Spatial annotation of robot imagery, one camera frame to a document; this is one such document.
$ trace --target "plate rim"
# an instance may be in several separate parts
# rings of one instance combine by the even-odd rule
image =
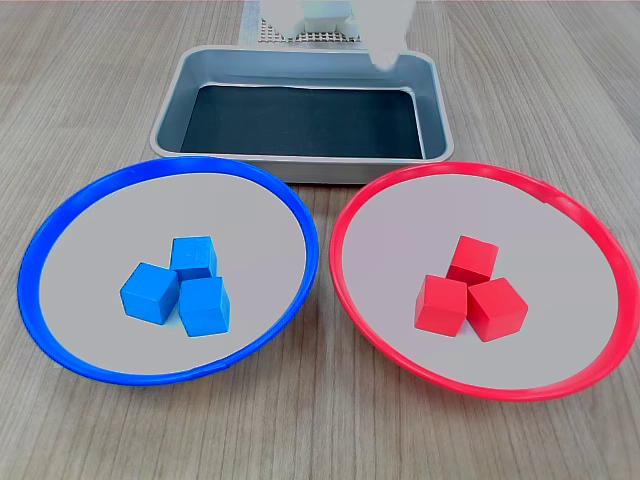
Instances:
[[[252,181],[273,193],[293,213],[305,241],[305,270],[300,287],[284,314],[266,332],[222,359],[189,370],[163,374],[131,374],[96,367],[67,351],[49,330],[40,305],[40,277],[51,249],[64,230],[101,199],[123,188],[157,178],[197,173],[226,174]],[[195,380],[229,368],[260,350],[277,336],[304,305],[318,272],[318,232],[302,199],[276,176],[250,164],[210,156],[148,160],[116,170],[83,187],[62,202],[38,228],[25,251],[17,282],[22,321],[36,345],[54,362],[90,378],[124,386],[156,386]]]
[[[467,175],[511,185],[568,216],[602,251],[613,271],[618,291],[618,316],[613,333],[600,354],[577,374],[543,387],[497,389],[471,385],[428,370],[392,348],[369,326],[351,298],[342,271],[342,248],[349,225],[358,210],[371,198],[394,185],[434,175]],[[609,229],[587,208],[567,194],[541,180],[503,167],[480,163],[445,162],[401,168],[369,183],[347,203],[334,225],[329,244],[329,270],[343,308],[360,332],[384,355],[405,370],[457,393],[506,402],[545,401],[585,390],[608,376],[628,355],[640,325],[640,287],[633,265]]]

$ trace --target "red rim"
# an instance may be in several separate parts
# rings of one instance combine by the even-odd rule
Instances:
[[[564,213],[596,242],[609,262],[616,281],[618,318],[604,350],[584,370],[566,380],[539,388],[502,390],[468,385],[438,375],[409,360],[380,338],[360,315],[351,299],[342,271],[342,248],[351,220],[360,207],[382,190],[414,178],[443,174],[484,177],[519,188]],[[638,278],[629,258],[611,232],[590,211],[560,190],[504,168],[475,163],[446,162],[403,168],[378,178],[362,188],[340,213],[331,236],[329,267],[333,284],[344,309],[362,334],[376,348],[406,370],[449,390],[474,397],[488,400],[531,402],[551,400],[577,393],[599,382],[620,365],[631,350],[638,334],[640,324]]]

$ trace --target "tray rim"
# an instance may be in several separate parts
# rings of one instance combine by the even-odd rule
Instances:
[[[346,164],[355,164],[366,167],[367,165],[381,165],[381,166],[389,166],[389,167],[404,167],[407,165],[424,165],[425,162],[428,163],[438,163],[447,160],[453,154],[454,143],[453,143],[453,135],[451,132],[451,126],[449,124],[449,119],[445,109],[444,97],[442,93],[442,87],[440,85],[440,79],[438,75],[438,70],[434,60],[428,55],[412,50],[407,50],[401,53],[402,56],[413,56],[419,58],[426,63],[429,63],[431,66],[431,73],[433,75],[433,83],[436,91],[436,99],[438,104],[438,109],[440,111],[440,119],[442,123],[442,127],[444,130],[444,137],[446,142],[445,151],[435,158],[429,159],[406,159],[406,158],[351,158],[351,157],[304,157],[304,156],[278,156],[278,155],[243,155],[243,154],[218,154],[218,153],[182,153],[182,152],[172,152],[169,150],[165,150],[158,143],[158,135],[160,133],[160,128],[164,123],[166,118],[169,104],[171,103],[171,99],[173,98],[173,92],[175,91],[176,85],[178,84],[178,80],[180,78],[180,74],[184,68],[184,65],[187,59],[196,53],[205,51],[205,50],[231,50],[231,51],[249,51],[249,52],[279,52],[279,53],[293,53],[293,54],[338,54],[338,55],[368,55],[367,51],[364,49],[325,49],[325,48],[317,48],[317,49],[307,49],[301,47],[291,47],[288,45],[260,45],[257,48],[255,45],[200,45],[197,47],[192,47],[185,51],[180,59],[178,60],[178,64],[176,66],[175,72],[171,79],[171,83],[167,89],[167,93],[164,96],[164,99],[161,103],[160,109],[158,111],[156,120],[154,121],[153,128],[151,130],[150,136],[150,146],[151,149],[159,155],[160,157],[191,157],[194,155],[205,156],[205,157],[214,157],[220,158],[224,156],[224,158],[229,158],[233,160],[240,160],[245,162],[251,162],[256,166],[260,166],[262,163],[296,163],[298,165],[323,165],[323,164],[338,164],[338,165],[346,165]],[[420,118],[416,112],[416,118],[418,122],[418,126],[420,125]],[[422,134],[420,133],[421,145],[422,145]]]
[[[75,219],[106,196],[131,185],[175,175],[214,173],[245,178],[276,195],[294,214],[305,241],[305,271],[295,297],[283,315],[260,337],[231,355],[180,372],[143,375],[96,367],[66,350],[49,330],[40,306],[40,277],[60,235]],[[124,386],[167,385],[210,375],[244,360],[273,340],[303,307],[318,272],[319,239],[311,213],[302,199],[275,175],[229,159],[191,156],[162,158],[131,165],[85,186],[60,204],[38,228],[23,256],[17,300],[23,323],[36,345],[54,362],[83,377]]]
[[[618,316],[606,346],[588,366],[577,374],[544,387],[496,389],[451,380],[409,360],[386,343],[358,312],[342,272],[342,248],[351,220],[376,194],[399,183],[432,175],[469,175],[497,180],[559,210],[580,226],[598,245],[614,274],[618,290]],[[446,162],[406,167],[378,178],[363,187],[342,210],[329,244],[329,270],[343,308],[360,332],[385,356],[405,370],[456,393],[485,400],[534,402],[553,400],[585,390],[612,373],[626,358],[638,336],[640,326],[640,287],[626,252],[611,231],[588,209],[557,188],[522,173],[479,163]]]

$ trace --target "metal grid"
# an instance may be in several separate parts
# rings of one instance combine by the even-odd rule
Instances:
[[[341,43],[357,43],[360,42],[360,37],[347,38],[339,32],[326,32],[326,33],[301,33],[292,40],[287,40],[273,27],[264,20],[261,20],[260,25],[260,38],[259,43],[300,43],[300,42],[341,42]]]

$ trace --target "cube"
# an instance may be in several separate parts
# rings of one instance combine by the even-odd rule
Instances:
[[[415,327],[455,337],[467,316],[467,285],[427,275],[416,300]]]
[[[229,295],[222,278],[198,278],[182,282],[180,318],[190,337],[228,332],[230,310]]]
[[[467,319],[483,342],[517,333],[529,311],[505,278],[469,287]]]
[[[498,257],[498,247],[462,236],[453,254],[447,278],[465,282],[468,286],[491,280]]]
[[[174,238],[169,268],[177,272],[180,282],[215,277],[218,259],[211,237]]]
[[[167,321],[179,294],[178,274],[148,263],[139,264],[120,289],[127,315],[158,325]]]

